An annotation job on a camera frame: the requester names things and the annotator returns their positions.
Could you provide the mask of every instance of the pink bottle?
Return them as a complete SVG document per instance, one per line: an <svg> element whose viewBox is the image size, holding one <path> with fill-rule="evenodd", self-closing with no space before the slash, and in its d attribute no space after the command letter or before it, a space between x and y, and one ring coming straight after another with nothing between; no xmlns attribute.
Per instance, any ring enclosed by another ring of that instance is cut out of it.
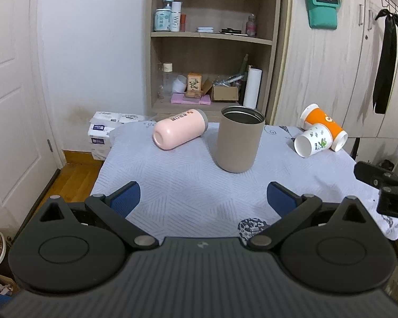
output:
<svg viewBox="0 0 398 318"><path fill-rule="evenodd" d="M156 145L165 151L201 136L208 129L208 118L199 109L159 121L153 131Z"/></svg>

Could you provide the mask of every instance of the black ribbon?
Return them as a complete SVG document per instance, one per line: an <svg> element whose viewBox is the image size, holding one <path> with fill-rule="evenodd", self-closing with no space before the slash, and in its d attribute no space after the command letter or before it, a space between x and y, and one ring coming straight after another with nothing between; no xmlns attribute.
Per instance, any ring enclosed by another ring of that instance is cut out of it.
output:
<svg viewBox="0 0 398 318"><path fill-rule="evenodd" d="M382 53L380 54L376 82L373 90L373 108L376 113L385 113L389 96L391 95L393 74L396 65L396 27L398 27L398 14L393 14L384 9L376 16L385 19Z"/></svg>

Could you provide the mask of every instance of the white wall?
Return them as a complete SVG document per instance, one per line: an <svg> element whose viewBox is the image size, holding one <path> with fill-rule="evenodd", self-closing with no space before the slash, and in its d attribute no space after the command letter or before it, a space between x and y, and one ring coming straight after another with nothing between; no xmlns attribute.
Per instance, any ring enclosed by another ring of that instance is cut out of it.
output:
<svg viewBox="0 0 398 318"><path fill-rule="evenodd" d="M41 81L58 148L89 151L96 111L146 114L144 0L38 0Z"/></svg>

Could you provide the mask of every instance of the orange paper cup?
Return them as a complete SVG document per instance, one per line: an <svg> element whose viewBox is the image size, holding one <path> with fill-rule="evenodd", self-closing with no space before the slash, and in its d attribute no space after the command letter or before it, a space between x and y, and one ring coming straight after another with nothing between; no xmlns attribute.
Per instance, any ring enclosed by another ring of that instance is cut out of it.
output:
<svg viewBox="0 0 398 318"><path fill-rule="evenodd" d="M317 104L311 104L306 107L300 117L300 127L308 130L316 123L326 126L330 130L333 138L331 149L335 152L340 151L348 140L348 134L334 120L318 107Z"/></svg>

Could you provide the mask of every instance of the beige tumbler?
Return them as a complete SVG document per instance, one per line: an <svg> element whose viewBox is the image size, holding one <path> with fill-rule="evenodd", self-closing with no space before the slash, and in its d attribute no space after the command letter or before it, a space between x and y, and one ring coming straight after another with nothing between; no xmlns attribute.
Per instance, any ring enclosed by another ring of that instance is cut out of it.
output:
<svg viewBox="0 0 398 318"><path fill-rule="evenodd" d="M217 164L227 172L245 172L255 161L265 117L261 112L244 106L229 106L221 113Z"/></svg>

